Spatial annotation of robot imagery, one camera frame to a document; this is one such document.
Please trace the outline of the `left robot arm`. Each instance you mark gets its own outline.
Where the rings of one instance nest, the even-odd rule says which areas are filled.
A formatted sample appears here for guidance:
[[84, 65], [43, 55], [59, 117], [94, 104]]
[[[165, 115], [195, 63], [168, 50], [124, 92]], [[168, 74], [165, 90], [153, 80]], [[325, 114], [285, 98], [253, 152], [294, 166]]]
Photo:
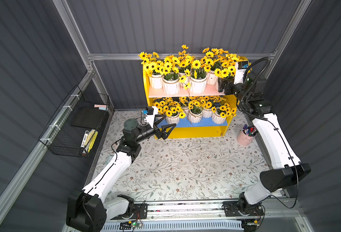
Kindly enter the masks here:
[[81, 232], [99, 232], [107, 220], [118, 216], [131, 218], [135, 214], [131, 197], [120, 194], [109, 202], [105, 199], [118, 178], [139, 155], [140, 142], [152, 136], [165, 140], [176, 128], [175, 123], [158, 127], [164, 118], [164, 115], [147, 115], [145, 125], [140, 125], [136, 119], [125, 121], [123, 136], [118, 140], [114, 158], [82, 190], [74, 190], [70, 194], [67, 226]]

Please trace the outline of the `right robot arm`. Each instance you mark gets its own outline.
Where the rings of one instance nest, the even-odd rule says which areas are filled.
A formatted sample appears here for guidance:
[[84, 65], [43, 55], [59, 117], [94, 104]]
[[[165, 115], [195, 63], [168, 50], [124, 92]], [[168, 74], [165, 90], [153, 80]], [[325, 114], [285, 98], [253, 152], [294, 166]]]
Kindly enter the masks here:
[[220, 92], [236, 97], [236, 106], [246, 115], [253, 129], [251, 136], [259, 135], [269, 156], [270, 169], [260, 173], [258, 182], [239, 195], [235, 204], [224, 202], [225, 215], [261, 216], [265, 214], [262, 202], [279, 189], [298, 187], [299, 181], [311, 172], [310, 165], [302, 163], [290, 147], [272, 105], [263, 98], [266, 79], [263, 76], [270, 64], [264, 57], [250, 64], [240, 57], [234, 62], [233, 81], [219, 81]]

